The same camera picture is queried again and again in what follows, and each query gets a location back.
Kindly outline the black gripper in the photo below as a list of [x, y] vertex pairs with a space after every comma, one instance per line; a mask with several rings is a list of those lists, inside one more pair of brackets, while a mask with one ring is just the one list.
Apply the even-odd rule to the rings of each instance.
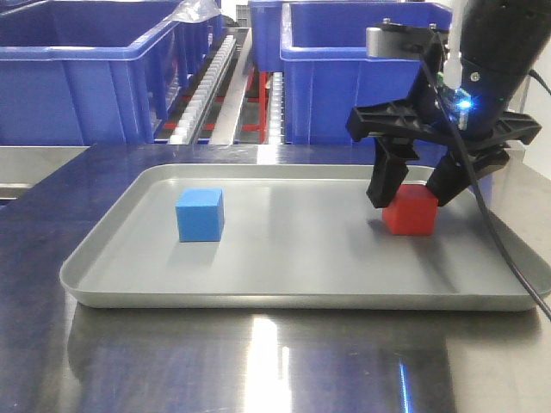
[[510, 160], [506, 142], [529, 144], [541, 128], [531, 117], [506, 110], [541, 52], [539, 42], [437, 42], [418, 59], [421, 66], [405, 98], [353, 108], [351, 137], [376, 136], [367, 189], [372, 205], [390, 205], [408, 173], [406, 163], [419, 160], [415, 139], [450, 149], [426, 183], [440, 207], [471, 185], [454, 132], [467, 148], [476, 180], [503, 169]]

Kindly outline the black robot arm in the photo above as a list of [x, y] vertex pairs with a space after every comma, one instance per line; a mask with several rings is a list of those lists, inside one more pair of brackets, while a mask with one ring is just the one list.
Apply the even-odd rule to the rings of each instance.
[[367, 195], [387, 207], [417, 158], [416, 140], [445, 145], [427, 188], [445, 205], [473, 180], [502, 169], [510, 140], [530, 143], [540, 126], [508, 110], [550, 38], [547, 1], [466, 1], [450, 28], [390, 20], [366, 31], [371, 57], [416, 59], [420, 68], [406, 97], [355, 107], [350, 136], [375, 138]]

